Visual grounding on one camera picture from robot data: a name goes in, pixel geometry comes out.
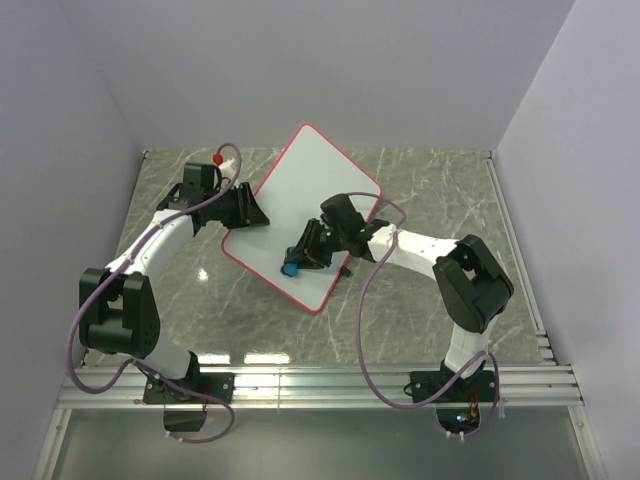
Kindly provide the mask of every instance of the red border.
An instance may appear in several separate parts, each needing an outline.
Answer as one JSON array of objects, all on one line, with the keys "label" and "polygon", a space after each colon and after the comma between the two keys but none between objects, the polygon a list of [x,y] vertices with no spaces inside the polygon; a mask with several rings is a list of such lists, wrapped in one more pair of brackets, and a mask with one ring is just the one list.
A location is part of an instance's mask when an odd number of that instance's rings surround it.
[{"label": "red border", "polygon": [[[271,175],[271,173],[275,170],[276,166],[278,165],[278,163],[280,163],[280,160],[282,159],[282,157],[284,156],[284,154],[287,152],[287,150],[289,150],[289,147],[291,146],[291,144],[293,143],[293,141],[296,139],[296,137],[298,136],[298,134],[302,131],[302,129],[304,127],[310,127],[312,128],[317,134],[319,134],[322,138],[324,138],[327,142],[329,142],[336,150],[338,150],[342,155],[344,155],[344,158],[346,158],[347,160],[349,160],[351,163],[353,163],[358,170],[360,170],[362,173],[364,173],[367,177],[369,177],[373,183],[375,183],[378,188],[380,189],[380,196],[383,196],[383,192],[382,192],[382,187],[380,186],[380,184],[377,182],[377,180],[375,178],[373,178],[371,175],[369,175],[367,172],[365,172],[362,167],[360,165],[358,165],[356,162],[354,162],[353,160],[351,160],[348,155],[346,153],[344,153],[340,147],[338,147],[335,143],[333,143],[331,140],[329,140],[327,138],[326,135],[324,135],[320,130],[318,130],[316,127],[314,127],[313,125],[311,125],[310,123],[303,123],[302,125],[300,125],[300,127],[298,128],[298,130],[296,131],[296,133],[294,134],[294,136],[291,138],[291,140],[289,140],[289,143],[287,144],[286,147],[284,147],[284,149],[282,150],[282,152],[280,153],[280,156],[278,157],[278,159],[276,160],[276,162],[273,164],[273,166],[271,167],[271,169],[269,170],[269,172],[267,173],[267,175],[262,179],[262,182],[260,182],[260,185],[258,185],[258,188],[256,188],[255,190],[255,197],[256,200],[258,199],[258,193],[260,193],[260,189],[262,189],[262,186],[265,184],[265,182],[267,181],[267,179],[269,178],[269,176]],[[367,222],[371,219],[371,217],[373,216],[373,212],[375,211],[376,207],[378,206],[378,203],[380,203],[380,199],[377,199],[376,202],[373,204],[373,208],[371,209],[371,213],[369,214],[369,216],[367,217]],[[277,285],[275,285],[274,283],[270,282],[267,278],[263,277],[262,275],[260,275],[258,272],[256,272],[255,270],[253,270],[252,268],[250,268],[249,266],[247,266],[246,264],[244,264],[243,262],[241,262],[240,260],[238,260],[236,257],[234,257],[233,255],[231,255],[229,252],[227,252],[227,250],[224,248],[224,243],[227,241],[227,237],[229,237],[229,235],[231,235],[232,230],[229,230],[227,232],[227,234],[224,236],[224,238],[222,239],[222,242],[220,243],[220,248],[222,249],[222,251],[224,252],[224,254],[231,258],[234,262],[236,262],[237,264],[239,264],[240,266],[244,267],[245,269],[247,269],[248,271],[250,271],[251,273],[253,273],[255,276],[257,276],[258,278],[264,280],[265,282],[267,282],[269,285],[271,285],[273,288],[275,288],[276,290],[278,290],[280,293],[282,293],[283,295],[285,295],[286,297],[290,298],[291,300],[293,300],[295,303],[297,303],[298,305],[300,305],[302,308],[304,308],[305,310],[307,310],[308,312],[311,313],[319,313],[324,306],[327,304],[327,301],[329,300],[329,295],[331,295],[331,292],[333,291],[333,289],[336,286],[336,283],[338,282],[338,278],[340,278],[340,272],[336,273],[336,277],[333,279],[333,282],[331,283],[331,286],[329,287],[329,290],[327,291],[327,295],[324,297],[324,300],[322,300],[322,303],[320,304],[320,307],[318,307],[317,310],[312,310],[311,308],[307,307],[304,303],[300,302],[298,299],[292,297],[291,295],[289,295],[287,292],[285,292],[284,290],[282,290],[280,287],[278,287]],[[349,255],[347,255],[347,257],[344,259],[344,262],[342,263],[342,265],[346,265],[349,260],[351,259],[351,257]]]}]

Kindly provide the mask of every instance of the white board with red edge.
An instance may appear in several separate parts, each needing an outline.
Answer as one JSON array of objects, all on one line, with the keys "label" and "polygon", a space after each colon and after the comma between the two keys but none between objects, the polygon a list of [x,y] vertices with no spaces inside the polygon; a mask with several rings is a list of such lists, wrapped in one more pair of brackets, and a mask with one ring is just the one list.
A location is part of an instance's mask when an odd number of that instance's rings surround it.
[{"label": "white board with red edge", "polygon": [[[346,252],[334,254],[329,268],[300,270],[296,277],[287,277],[280,272],[285,251],[298,243],[310,218],[320,218],[324,200],[356,191],[382,194],[380,185],[328,138],[312,125],[302,125],[254,192],[271,224],[230,231],[222,240],[222,250],[282,294],[317,313],[338,280]],[[351,198],[356,210],[370,218],[377,200]]]}]

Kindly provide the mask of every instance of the wall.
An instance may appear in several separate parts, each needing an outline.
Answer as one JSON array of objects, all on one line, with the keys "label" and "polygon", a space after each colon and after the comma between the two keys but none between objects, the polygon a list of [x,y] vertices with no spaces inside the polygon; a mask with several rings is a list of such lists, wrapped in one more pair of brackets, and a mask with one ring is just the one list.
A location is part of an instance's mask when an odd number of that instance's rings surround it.
[{"label": "wall", "polygon": [[145,147],[495,148],[573,0],[61,0]]},{"label": "wall", "polygon": [[578,0],[497,151],[543,321],[612,479],[640,436],[640,4]]},{"label": "wall", "polygon": [[139,150],[58,3],[0,0],[0,464],[33,471],[79,275],[114,254]]}]

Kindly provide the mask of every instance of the marble table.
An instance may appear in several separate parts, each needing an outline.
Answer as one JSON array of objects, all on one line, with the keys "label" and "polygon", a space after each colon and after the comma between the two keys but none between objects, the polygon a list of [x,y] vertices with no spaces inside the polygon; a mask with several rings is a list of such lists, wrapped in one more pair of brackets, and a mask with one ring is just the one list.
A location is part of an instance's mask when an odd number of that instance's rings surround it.
[{"label": "marble table", "polygon": [[[280,149],[242,150],[242,180],[255,188]],[[360,148],[346,153],[408,213],[406,228],[441,238],[480,236],[505,267],[516,294],[496,325],[491,349],[502,364],[537,364],[535,327],[519,281],[513,252],[479,150]],[[118,254],[144,230],[187,161],[210,162],[212,150],[156,150],[142,165]],[[394,221],[382,208],[378,216]],[[220,249],[225,229],[203,228],[172,260],[154,295],[162,329],[205,363],[353,364],[358,295],[372,264],[352,260],[354,275],[341,279],[323,311],[314,315],[228,258]],[[371,363],[436,364],[449,344],[448,318],[435,282],[389,266],[372,285],[363,316],[363,342]],[[88,365],[120,363],[90,352]]]}]

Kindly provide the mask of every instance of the marble tabletop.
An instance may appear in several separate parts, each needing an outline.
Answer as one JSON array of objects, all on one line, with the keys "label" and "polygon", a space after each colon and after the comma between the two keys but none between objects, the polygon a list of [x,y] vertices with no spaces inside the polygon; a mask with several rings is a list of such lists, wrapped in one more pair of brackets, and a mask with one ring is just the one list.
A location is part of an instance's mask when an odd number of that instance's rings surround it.
[{"label": "marble tabletop", "polygon": [[[118,254],[144,230],[155,206],[182,177],[187,161],[210,162],[213,151],[155,150],[142,165]],[[241,180],[255,188],[280,149],[242,149]],[[491,337],[503,364],[536,364],[534,324],[509,246],[496,193],[479,150],[359,148],[346,150],[408,213],[406,228],[440,238],[481,237],[505,267],[516,293]],[[391,209],[378,217],[394,221]],[[185,245],[154,288],[162,331],[198,353],[205,363],[353,364],[355,311],[372,264],[352,260],[325,308],[311,314],[228,258],[220,248],[226,230],[211,223]],[[381,270],[369,290],[363,343],[370,363],[439,363],[453,322],[435,282],[400,267]],[[92,351],[89,365],[117,356]]]}]

